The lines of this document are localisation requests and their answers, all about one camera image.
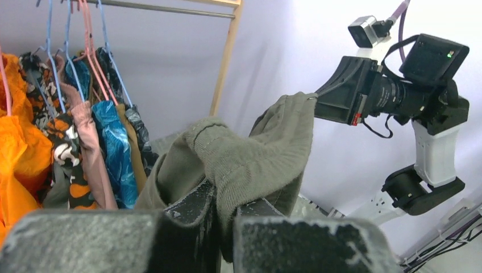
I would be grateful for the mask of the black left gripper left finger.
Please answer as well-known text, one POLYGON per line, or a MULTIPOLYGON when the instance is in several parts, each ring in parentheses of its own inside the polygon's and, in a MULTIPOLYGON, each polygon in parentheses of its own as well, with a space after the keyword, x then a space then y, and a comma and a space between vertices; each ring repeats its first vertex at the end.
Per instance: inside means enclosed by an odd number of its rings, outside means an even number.
POLYGON ((215 187, 164 210, 37 210, 1 250, 2 272, 218 272, 215 187))

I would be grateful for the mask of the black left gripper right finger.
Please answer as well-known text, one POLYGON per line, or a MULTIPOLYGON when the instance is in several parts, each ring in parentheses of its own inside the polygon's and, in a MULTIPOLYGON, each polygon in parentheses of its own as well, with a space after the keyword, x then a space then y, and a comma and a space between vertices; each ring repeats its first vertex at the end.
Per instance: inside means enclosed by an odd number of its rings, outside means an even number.
POLYGON ((353 218, 286 217, 261 199, 236 210, 234 272, 399 272, 387 240, 353 218))

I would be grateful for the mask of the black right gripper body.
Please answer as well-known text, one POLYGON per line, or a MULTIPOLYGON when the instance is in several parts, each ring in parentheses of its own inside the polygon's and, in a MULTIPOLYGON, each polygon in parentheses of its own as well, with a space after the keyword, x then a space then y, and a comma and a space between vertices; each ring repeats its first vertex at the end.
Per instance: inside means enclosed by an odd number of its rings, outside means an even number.
POLYGON ((315 93, 314 116, 332 122, 358 125, 368 112, 368 95, 381 69, 373 59, 343 56, 333 75, 315 93))

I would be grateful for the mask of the olive green shorts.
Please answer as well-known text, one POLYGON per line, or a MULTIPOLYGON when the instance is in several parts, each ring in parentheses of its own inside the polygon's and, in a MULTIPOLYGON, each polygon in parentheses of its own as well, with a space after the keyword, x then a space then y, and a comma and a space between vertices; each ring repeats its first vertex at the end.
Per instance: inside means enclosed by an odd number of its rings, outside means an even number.
POLYGON ((232 262, 232 219, 238 207, 265 198, 291 214, 311 152, 316 101, 314 93, 281 96, 248 137, 218 117, 200 119, 158 158, 135 208, 164 209, 208 180, 217 189, 222 255, 232 262))

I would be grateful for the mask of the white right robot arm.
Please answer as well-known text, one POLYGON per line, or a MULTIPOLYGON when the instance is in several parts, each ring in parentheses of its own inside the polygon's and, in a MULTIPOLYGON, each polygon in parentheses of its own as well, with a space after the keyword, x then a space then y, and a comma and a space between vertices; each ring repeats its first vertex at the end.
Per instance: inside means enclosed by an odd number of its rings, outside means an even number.
POLYGON ((369 116, 386 114, 401 125, 412 124, 415 163, 389 175, 375 197, 351 213, 377 225, 424 214, 465 187, 456 175, 455 147, 469 102, 459 95, 454 75, 469 48, 419 34, 395 43, 388 52, 408 44, 412 48, 399 74, 385 61, 345 56, 317 90, 317 118, 356 126, 369 116))

